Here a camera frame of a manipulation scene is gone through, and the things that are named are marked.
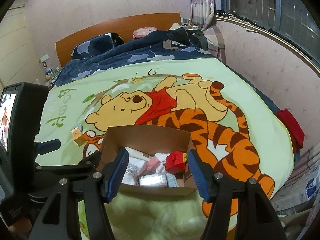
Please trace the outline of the red cloth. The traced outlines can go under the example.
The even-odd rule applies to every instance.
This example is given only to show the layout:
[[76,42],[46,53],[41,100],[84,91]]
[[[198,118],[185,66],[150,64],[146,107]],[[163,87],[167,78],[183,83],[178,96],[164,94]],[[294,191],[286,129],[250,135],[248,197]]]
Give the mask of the red cloth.
[[277,118],[284,124],[290,134],[293,152],[296,153],[301,150],[303,148],[305,134],[298,121],[287,108],[278,110]]

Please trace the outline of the navy pillow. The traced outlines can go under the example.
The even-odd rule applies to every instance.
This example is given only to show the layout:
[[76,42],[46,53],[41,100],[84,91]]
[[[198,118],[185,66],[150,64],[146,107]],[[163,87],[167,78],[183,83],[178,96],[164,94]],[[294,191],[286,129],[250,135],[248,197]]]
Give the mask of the navy pillow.
[[74,47],[71,58],[75,60],[101,55],[122,44],[124,41],[117,33],[101,34]]

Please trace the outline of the pink tube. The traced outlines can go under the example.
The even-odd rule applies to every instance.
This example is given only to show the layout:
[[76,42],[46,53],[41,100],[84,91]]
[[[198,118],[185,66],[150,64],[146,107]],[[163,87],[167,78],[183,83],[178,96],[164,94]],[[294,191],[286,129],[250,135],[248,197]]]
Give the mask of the pink tube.
[[154,171],[161,164],[160,160],[157,157],[151,158],[147,161],[138,171],[137,176],[143,176],[151,171]]

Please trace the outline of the curtain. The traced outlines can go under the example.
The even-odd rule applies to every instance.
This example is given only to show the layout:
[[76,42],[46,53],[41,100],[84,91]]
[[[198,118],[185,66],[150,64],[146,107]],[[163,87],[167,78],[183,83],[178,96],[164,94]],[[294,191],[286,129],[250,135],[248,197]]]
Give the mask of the curtain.
[[206,30],[215,14],[215,0],[191,0],[191,18]]

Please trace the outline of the floral hand cream tube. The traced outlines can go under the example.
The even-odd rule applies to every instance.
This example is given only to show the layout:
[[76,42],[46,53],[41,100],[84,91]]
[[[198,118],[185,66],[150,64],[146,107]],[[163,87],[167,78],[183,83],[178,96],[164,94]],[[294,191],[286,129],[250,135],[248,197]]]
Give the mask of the floral hand cream tube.
[[167,185],[169,188],[179,187],[179,184],[177,182],[175,175],[170,174],[170,173],[165,173],[165,176],[166,176]]

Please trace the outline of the orange cardboard box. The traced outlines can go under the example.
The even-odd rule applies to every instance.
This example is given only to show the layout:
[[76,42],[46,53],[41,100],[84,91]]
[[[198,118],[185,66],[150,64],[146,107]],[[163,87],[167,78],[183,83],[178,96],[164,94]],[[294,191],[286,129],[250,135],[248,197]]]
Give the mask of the orange cardboard box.
[[71,136],[72,136],[73,141],[78,146],[82,146],[86,142],[84,135],[82,134],[80,128],[78,128],[78,127],[71,130]]

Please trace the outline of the white lotion tube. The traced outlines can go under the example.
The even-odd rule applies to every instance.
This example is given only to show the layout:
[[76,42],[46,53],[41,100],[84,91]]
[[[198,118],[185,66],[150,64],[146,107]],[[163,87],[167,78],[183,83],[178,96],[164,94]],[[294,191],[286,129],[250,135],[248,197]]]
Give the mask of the white lotion tube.
[[168,182],[164,173],[151,174],[141,176],[139,178],[139,185],[144,187],[167,187]]

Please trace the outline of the white wet wipes pack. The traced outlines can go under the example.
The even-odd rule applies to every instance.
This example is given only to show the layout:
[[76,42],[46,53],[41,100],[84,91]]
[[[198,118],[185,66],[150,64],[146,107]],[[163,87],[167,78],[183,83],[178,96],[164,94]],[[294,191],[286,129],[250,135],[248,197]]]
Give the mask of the white wet wipes pack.
[[140,170],[140,168],[152,158],[152,156],[127,146],[125,147],[125,150],[127,150],[127,152],[129,153],[129,163],[121,183],[126,185],[137,186],[137,173]]

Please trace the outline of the brown cardboard box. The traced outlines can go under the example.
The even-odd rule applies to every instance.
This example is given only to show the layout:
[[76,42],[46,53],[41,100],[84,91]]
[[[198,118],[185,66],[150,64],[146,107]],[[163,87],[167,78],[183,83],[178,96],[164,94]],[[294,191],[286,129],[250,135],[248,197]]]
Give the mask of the brown cardboard box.
[[167,157],[174,151],[188,153],[193,148],[191,134],[156,125],[110,127],[101,142],[102,169],[115,160],[120,150],[129,152],[129,164],[120,191],[157,196],[186,196],[195,191],[191,173],[165,170]]

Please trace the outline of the red toy box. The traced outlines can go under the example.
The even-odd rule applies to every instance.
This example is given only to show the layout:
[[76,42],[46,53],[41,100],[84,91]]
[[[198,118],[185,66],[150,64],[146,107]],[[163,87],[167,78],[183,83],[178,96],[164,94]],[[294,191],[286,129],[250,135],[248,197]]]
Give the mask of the red toy box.
[[165,170],[170,174],[177,174],[185,171],[185,165],[187,162],[187,154],[174,151],[169,154],[165,161]]

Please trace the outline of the pink plush toy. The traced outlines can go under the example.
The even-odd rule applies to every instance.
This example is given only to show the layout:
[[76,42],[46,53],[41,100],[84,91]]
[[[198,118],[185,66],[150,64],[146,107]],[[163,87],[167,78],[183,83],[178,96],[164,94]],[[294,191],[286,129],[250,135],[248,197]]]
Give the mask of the pink plush toy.
[[157,31],[158,29],[155,27],[142,27],[138,28],[133,32],[133,39],[144,38],[145,36],[149,35],[150,33]]

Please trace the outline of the Winnie the Pooh fleece blanket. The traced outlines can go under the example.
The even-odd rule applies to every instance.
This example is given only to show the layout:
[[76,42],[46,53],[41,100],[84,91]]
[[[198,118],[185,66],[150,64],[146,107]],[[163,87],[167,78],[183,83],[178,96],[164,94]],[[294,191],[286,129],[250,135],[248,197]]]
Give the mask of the Winnie the Pooh fleece blanket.
[[[100,147],[109,127],[183,128],[209,163],[235,179],[259,179],[273,196],[295,161],[290,134],[272,107],[217,59],[129,64],[53,87],[36,138],[59,139],[61,147],[36,161],[74,164]],[[71,136],[76,127],[86,139],[82,146]]]

